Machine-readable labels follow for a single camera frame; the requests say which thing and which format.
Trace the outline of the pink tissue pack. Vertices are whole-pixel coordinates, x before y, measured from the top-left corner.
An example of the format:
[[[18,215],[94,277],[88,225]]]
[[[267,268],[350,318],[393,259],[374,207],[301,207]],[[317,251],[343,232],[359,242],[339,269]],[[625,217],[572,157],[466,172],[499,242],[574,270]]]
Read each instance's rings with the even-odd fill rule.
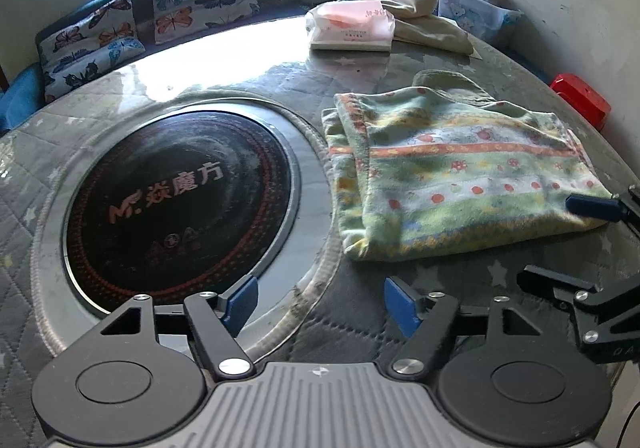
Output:
[[[320,4],[305,15],[310,48],[390,52],[395,18],[380,0],[341,0]]]

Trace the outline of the small butterfly cushion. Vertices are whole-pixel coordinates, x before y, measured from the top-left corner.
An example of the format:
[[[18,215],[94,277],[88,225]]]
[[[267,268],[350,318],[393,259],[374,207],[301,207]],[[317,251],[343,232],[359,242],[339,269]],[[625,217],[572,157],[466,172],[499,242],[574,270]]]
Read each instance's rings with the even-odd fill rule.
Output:
[[[145,52],[132,0],[111,0],[38,44],[44,101],[89,84]]]

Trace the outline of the cream crumpled garment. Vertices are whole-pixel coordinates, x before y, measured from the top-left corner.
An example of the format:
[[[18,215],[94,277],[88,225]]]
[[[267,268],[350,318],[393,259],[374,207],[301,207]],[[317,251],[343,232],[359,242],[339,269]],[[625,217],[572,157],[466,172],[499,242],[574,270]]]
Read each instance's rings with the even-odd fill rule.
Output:
[[[474,48],[468,33],[456,23],[434,15],[437,0],[376,1],[395,19],[395,40],[472,56]]]

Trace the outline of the colourful patterned child's shirt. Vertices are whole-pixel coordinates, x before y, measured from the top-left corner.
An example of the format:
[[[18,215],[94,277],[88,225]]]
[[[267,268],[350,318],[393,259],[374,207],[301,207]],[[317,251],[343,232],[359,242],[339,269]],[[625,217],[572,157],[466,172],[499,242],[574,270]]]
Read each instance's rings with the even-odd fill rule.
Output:
[[[597,220],[572,194],[605,197],[558,116],[497,100],[466,76],[424,70],[406,88],[339,93],[322,114],[343,251],[403,261],[488,249]]]

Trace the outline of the round black induction cooktop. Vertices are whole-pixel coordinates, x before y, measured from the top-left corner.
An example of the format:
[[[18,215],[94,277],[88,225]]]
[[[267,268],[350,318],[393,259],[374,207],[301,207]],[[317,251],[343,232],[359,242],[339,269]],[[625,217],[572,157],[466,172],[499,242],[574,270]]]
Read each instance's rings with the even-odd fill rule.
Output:
[[[262,275],[299,207],[288,139],[251,108],[154,119],[87,171],[65,217],[67,277],[106,315],[138,293],[172,305]]]

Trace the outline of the translucent storage box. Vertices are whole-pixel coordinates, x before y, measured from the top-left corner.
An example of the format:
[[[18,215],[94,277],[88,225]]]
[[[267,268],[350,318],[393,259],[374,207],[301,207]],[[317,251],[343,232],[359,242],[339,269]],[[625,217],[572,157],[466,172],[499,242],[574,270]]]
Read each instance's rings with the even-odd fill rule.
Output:
[[[465,32],[501,49],[509,44],[523,12],[484,0],[438,0],[438,15],[453,20]]]

